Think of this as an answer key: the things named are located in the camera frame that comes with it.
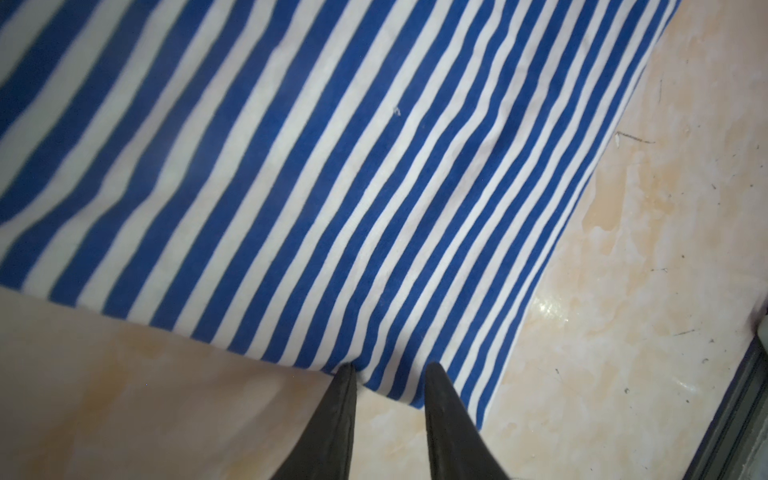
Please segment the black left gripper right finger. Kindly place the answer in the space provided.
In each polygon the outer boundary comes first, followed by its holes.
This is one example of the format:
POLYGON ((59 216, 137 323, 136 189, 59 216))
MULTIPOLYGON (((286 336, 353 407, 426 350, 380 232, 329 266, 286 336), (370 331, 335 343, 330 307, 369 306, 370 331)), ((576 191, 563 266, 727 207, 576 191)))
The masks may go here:
POLYGON ((508 479, 439 363, 425 370, 424 400, 432 479, 508 479))

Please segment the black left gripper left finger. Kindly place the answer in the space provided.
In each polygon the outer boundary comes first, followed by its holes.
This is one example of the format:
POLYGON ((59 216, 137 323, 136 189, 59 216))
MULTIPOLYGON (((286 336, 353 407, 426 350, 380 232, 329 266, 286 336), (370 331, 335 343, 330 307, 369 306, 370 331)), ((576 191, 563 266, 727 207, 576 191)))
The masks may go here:
POLYGON ((348 479, 354 443, 357 378, 339 368, 296 445, 272 479, 348 479))

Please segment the blue white striped tank top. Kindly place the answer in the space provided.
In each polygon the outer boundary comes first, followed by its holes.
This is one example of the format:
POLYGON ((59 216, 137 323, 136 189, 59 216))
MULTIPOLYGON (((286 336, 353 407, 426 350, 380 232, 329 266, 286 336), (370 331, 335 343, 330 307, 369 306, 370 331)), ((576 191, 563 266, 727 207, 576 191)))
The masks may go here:
POLYGON ((1 283, 482 425, 674 1, 5 1, 1 283))

